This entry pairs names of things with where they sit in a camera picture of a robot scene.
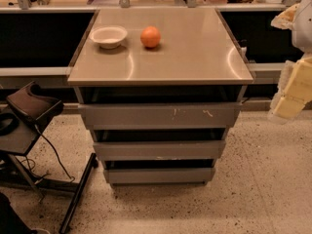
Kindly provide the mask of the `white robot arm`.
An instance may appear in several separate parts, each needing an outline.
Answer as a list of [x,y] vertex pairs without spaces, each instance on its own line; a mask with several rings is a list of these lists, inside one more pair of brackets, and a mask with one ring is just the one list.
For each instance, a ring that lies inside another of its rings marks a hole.
[[312,0],[301,0],[276,16],[271,25],[292,31],[292,44],[303,52],[297,61],[287,60],[281,70],[278,92],[272,98],[268,119],[286,124],[312,101]]

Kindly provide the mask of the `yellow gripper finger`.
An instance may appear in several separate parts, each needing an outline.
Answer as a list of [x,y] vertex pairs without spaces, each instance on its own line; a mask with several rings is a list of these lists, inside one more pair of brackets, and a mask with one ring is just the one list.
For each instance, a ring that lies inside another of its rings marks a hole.
[[294,4],[288,7],[284,12],[280,13],[271,21],[271,25],[280,29],[292,29],[294,15],[298,7],[299,4]]
[[302,109],[312,100],[312,57],[294,62],[291,78],[284,89],[286,98],[298,98]]

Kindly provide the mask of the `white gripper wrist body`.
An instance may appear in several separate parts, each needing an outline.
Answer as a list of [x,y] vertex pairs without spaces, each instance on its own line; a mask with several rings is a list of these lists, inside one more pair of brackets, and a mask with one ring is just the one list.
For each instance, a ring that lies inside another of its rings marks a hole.
[[302,102],[295,97],[285,97],[284,89],[288,85],[293,72],[294,63],[287,60],[281,70],[278,82],[278,92],[273,96],[270,109],[268,112],[268,119],[275,123],[284,125],[293,120],[297,114],[302,110]]

